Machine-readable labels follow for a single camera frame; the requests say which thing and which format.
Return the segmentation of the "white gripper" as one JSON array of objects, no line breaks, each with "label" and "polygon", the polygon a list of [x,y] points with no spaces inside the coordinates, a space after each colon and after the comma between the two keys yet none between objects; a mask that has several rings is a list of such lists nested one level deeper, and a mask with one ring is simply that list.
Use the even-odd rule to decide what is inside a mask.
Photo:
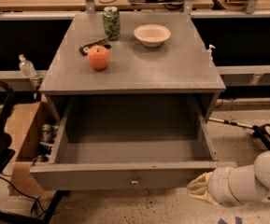
[{"label": "white gripper", "polygon": [[212,173],[199,175],[188,184],[188,194],[204,203],[234,207],[234,196],[228,181],[231,170],[231,167],[221,167]]}]

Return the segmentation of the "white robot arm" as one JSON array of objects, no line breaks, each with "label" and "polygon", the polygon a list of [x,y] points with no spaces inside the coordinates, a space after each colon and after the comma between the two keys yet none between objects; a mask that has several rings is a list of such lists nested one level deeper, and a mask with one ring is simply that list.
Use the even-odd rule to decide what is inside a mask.
[{"label": "white robot arm", "polygon": [[187,186],[187,191],[199,201],[224,207],[270,205],[270,151],[248,166],[220,167],[203,173]]}]

